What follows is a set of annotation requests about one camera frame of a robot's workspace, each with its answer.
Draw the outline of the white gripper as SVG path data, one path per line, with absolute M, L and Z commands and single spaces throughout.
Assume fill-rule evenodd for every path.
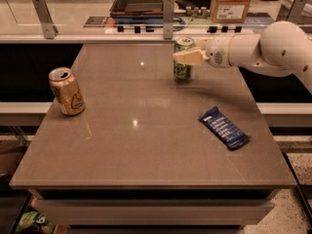
M 195 39 L 194 43 L 198 48 L 174 53 L 174 61 L 185 65 L 202 65 L 209 61 L 213 67 L 228 68 L 230 40 L 230 37 Z

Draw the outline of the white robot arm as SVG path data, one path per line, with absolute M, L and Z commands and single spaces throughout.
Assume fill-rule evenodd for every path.
M 258 34 L 222 33 L 201 39 L 186 51 L 174 53 L 174 61 L 215 68 L 244 67 L 271 77 L 293 74 L 312 94 L 312 41 L 296 24 L 277 21 Z

